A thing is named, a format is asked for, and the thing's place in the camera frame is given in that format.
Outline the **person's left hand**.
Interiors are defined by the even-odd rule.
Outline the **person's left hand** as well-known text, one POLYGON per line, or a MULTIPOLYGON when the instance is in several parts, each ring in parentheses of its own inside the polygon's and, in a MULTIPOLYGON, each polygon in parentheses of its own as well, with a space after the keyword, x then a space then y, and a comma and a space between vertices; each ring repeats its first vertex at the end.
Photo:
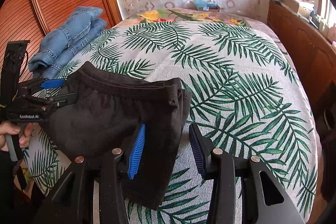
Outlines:
MULTIPOLYGON (((6 135, 18 135, 21 128, 18 125, 12 124, 10 121, 3 121, 0 125, 0 149, 1 151, 8 152, 8 145, 6 143, 6 135)), ((30 143, 30 136, 33 131, 33 125, 28 123, 24 127, 24 133, 19 138, 19 146, 26 148, 30 143)))

